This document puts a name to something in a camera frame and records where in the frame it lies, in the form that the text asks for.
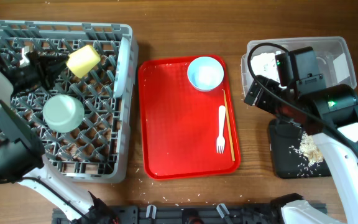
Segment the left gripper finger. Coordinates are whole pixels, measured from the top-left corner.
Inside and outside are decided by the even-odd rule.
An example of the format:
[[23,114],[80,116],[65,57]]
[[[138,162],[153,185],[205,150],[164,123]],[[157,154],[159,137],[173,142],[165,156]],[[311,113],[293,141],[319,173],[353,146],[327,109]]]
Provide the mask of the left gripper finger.
[[39,60],[43,62],[66,62],[68,59],[69,56],[65,54],[41,55],[39,57]]
[[46,89],[52,89],[55,86],[55,80],[67,68],[66,62],[48,64],[45,68],[45,84]]

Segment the white paper napkin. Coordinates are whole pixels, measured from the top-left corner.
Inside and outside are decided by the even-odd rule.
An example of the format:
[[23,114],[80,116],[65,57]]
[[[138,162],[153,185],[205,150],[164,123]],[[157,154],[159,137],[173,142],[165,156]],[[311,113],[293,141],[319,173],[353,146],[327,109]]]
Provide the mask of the white paper napkin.
[[280,81],[274,53],[253,56],[250,62],[255,75],[263,75],[276,82]]

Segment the yellow plastic cup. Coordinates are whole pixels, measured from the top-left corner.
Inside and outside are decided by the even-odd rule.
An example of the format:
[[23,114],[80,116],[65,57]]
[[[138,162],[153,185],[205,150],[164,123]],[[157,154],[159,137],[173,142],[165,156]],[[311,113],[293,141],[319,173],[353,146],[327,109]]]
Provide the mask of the yellow plastic cup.
[[78,78],[87,75],[99,62],[99,53],[90,45],[76,50],[68,56],[66,65],[68,69]]

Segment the wooden chopstick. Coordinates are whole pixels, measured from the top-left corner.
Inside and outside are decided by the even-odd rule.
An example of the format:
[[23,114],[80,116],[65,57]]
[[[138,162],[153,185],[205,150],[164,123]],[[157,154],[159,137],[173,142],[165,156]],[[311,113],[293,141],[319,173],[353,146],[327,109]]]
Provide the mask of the wooden chopstick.
[[226,109],[226,121],[227,121],[228,135],[229,135],[229,145],[230,145],[230,149],[231,149],[231,159],[233,162],[235,162],[236,158],[235,158],[235,154],[234,154],[234,146],[233,146],[233,141],[232,141],[231,123],[230,123],[230,119],[229,119],[229,111],[228,111],[226,92],[224,89],[222,89],[222,91],[223,91],[223,97],[224,97],[224,105],[225,105],[225,109]]

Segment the green bowl with rice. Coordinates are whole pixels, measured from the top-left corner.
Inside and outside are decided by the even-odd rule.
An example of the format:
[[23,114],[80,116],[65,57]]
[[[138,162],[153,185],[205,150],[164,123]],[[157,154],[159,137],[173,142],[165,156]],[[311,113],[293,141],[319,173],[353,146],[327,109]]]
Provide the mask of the green bowl with rice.
[[46,101],[42,114],[47,126],[58,133],[69,133],[82,122],[85,109],[80,100],[56,95]]

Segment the small green saucer bowl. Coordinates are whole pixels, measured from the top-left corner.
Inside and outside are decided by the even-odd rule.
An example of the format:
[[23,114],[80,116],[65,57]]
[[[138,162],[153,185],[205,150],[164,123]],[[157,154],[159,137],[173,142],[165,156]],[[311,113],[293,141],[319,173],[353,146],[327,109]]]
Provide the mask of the small green saucer bowl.
[[195,89],[211,91],[222,83],[224,69],[215,58],[198,57],[189,64],[187,77]]

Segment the white plastic fork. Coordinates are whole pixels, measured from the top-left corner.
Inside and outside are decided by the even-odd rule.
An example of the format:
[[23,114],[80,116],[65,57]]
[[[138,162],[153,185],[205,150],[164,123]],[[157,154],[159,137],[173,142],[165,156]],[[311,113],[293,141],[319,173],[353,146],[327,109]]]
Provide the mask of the white plastic fork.
[[225,148],[225,138],[224,138],[224,122],[226,119],[226,107],[224,105],[219,106],[218,108],[218,136],[216,139],[216,152],[222,154]]

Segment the light blue round plate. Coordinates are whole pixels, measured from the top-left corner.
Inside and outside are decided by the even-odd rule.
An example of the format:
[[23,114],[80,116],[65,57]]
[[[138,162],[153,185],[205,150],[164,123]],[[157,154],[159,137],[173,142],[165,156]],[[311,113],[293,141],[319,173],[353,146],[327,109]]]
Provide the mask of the light blue round plate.
[[124,93],[127,73],[129,70],[129,60],[130,60],[130,42],[127,38],[123,37],[121,39],[121,44],[119,48],[119,54],[117,57],[117,67],[116,67],[116,76],[114,81],[113,97],[120,98]]

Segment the pile of leftover rice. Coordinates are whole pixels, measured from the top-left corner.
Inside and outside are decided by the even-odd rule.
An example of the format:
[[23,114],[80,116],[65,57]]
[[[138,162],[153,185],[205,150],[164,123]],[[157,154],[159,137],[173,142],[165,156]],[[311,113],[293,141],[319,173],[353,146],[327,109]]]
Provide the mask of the pile of leftover rice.
[[296,165],[296,177],[311,177],[318,175],[317,168],[324,162],[322,152],[314,143],[312,136],[302,133],[299,146],[290,146],[290,154],[294,154],[296,159],[301,159]]

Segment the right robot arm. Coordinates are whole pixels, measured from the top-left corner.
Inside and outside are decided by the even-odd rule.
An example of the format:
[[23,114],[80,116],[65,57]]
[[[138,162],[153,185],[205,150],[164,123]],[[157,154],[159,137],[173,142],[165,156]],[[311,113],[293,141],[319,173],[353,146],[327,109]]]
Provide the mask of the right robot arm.
[[256,75],[247,59],[252,87],[248,105],[301,126],[323,154],[348,223],[358,223],[358,96],[348,85],[328,87],[312,47],[275,56],[279,81]]

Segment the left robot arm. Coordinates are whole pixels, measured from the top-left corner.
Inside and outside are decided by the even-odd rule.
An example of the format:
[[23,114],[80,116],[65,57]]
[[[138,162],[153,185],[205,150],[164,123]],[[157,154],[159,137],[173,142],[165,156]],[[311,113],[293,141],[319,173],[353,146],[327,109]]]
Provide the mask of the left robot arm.
[[90,71],[89,58],[69,55],[40,55],[23,52],[19,66],[9,68],[0,61],[0,184],[18,183],[38,192],[55,204],[71,223],[119,223],[100,198],[63,176],[49,162],[41,139],[11,109],[12,96],[40,87],[50,89],[59,74],[71,63],[81,63]]

